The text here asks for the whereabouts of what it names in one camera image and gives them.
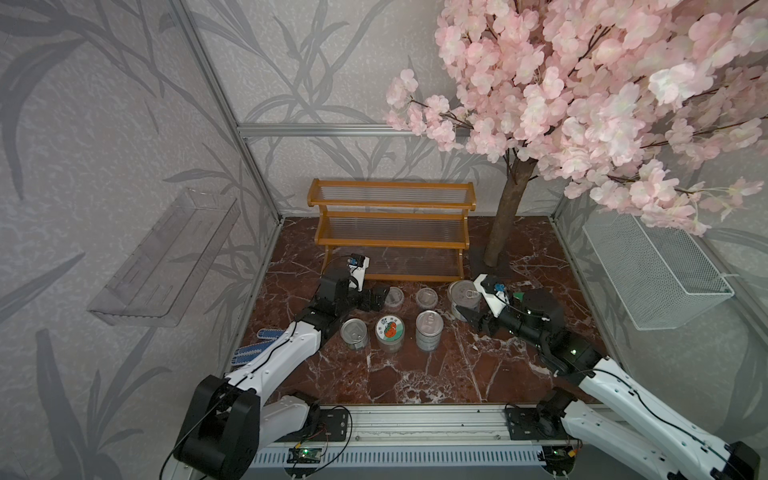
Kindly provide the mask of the small clear grey-label seed jar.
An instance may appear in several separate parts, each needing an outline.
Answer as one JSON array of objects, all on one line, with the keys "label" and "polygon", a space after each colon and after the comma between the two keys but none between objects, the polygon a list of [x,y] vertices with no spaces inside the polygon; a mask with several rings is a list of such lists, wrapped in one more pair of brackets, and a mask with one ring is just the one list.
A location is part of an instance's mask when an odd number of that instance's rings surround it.
[{"label": "small clear grey-label seed jar", "polygon": [[390,311],[398,311],[404,304],[405,294],[399,287],[389,288],[385,298],[385,308]]}]

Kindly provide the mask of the tall clear tomato-label jar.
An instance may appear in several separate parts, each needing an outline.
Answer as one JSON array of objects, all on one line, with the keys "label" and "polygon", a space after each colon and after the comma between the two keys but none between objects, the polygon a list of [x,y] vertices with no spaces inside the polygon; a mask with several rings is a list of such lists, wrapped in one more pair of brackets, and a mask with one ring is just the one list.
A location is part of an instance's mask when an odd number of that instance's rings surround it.
[{"label": "tall clear tomato-label jar", "polygon": [[405,325],[399,317],[395,315],[381,317],[375,324],[374,332],[383,351],[396,353],[402,348]]}]

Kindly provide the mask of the silver green label tin can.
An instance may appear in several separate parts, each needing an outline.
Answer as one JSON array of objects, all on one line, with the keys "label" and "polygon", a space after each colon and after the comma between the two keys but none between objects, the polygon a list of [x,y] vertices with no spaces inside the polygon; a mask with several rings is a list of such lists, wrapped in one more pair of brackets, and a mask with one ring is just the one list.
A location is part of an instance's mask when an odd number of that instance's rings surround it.
[{"label": "silver green label tin can", "polygon": [[369,343],[368,326],[359,318],[346,320],[340,329],[340,335],[349,350],[364,349]]}]

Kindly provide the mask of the small clear red-label seed jar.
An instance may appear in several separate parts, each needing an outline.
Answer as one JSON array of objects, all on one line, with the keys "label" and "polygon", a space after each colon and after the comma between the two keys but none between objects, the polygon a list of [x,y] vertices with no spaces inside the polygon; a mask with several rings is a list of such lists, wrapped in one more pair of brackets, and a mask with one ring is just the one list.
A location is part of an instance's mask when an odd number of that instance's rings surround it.
[{"label": "small clear red-label seed jar", "polygon": [[417,305],[423,310],[433,310],[439,302],[437,292],[429,287],[420,288],[415,295]]}]

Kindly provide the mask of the green white tin can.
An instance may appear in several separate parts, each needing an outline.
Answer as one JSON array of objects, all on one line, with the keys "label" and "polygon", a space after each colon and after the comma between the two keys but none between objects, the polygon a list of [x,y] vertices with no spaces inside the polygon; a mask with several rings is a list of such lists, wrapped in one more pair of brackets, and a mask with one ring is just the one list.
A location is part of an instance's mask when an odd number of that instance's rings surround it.
[{"label": "green white tin can", "polygon": [[438,348],[444,329],[442,316],[434,310],[425,310],[416,318],[416,343],[425,352]]}]

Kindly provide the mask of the purple label tin can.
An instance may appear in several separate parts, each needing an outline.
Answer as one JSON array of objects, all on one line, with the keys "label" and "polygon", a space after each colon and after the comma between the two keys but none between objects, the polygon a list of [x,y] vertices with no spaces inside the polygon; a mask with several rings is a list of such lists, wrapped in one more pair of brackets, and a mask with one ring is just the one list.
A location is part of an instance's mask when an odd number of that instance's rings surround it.
[{"label": "purple label tin can", "polygon": [[449,285],[448,298],[451,303],[450,311],[453,318],[465,321],[457,307],[462,306],[477,311],[482,295],[476,291],[472,281],[459,280]]}]

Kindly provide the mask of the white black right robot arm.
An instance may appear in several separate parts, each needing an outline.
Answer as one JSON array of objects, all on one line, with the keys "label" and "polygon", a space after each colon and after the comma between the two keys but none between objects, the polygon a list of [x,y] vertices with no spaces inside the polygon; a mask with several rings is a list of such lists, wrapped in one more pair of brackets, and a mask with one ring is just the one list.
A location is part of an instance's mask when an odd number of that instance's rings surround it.
[{"label": "white black right robot arm", "polygon": [[569,330],[562,306],[543,288],[510,293],[495,277],[480,275],[471,288],[488,310],[459,306],[478,332],[505,330],[536,348],[556,376],[599,400],[622,418],[612,421],[573,394],[556,388],[536,413],[509,407],[509,425],[559,433],[592,444],[647,479],[755,479],[759,454],[741,441],[727,443],[697,427],[635,381],[585,337]]}]

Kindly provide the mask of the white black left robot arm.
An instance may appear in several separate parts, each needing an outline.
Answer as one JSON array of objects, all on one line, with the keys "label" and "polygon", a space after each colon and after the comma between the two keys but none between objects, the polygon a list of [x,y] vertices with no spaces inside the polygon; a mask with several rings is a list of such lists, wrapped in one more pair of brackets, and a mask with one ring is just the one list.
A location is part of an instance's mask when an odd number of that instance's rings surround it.
[{"label": "white black left robot arm", "polygon": [[272,344],[223,377],[209,375],[195,388],[170,457],[210,479],[240,479],[264,447],[318,422],[309,397],[274,391],[339,331],[354,310],[379,312],[386,286],[367,289],[365,267],[323,275],[309,303]]}]

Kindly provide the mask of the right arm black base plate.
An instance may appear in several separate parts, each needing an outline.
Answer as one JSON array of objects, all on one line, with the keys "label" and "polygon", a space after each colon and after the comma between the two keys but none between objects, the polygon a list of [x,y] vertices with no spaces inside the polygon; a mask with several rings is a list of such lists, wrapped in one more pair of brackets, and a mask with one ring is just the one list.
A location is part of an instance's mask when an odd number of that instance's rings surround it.
[{"label": "right arm black base plate", "polygon": [[548,407],[507,404],[503,409],[508,434],[513,441],[566,441],[561,417]]}]

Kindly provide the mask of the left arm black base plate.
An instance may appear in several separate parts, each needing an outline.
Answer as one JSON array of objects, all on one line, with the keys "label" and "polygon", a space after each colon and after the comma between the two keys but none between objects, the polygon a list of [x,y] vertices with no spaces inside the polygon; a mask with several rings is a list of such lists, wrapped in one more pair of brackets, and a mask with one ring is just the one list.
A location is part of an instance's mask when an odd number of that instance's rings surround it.
[{"label": "left arm black base plate", "polygon": [[281,437],[279,442],[343,442],[348,437],[350,418],[351,414],[346,407],[314,405],[310,408],[303,427]]}]

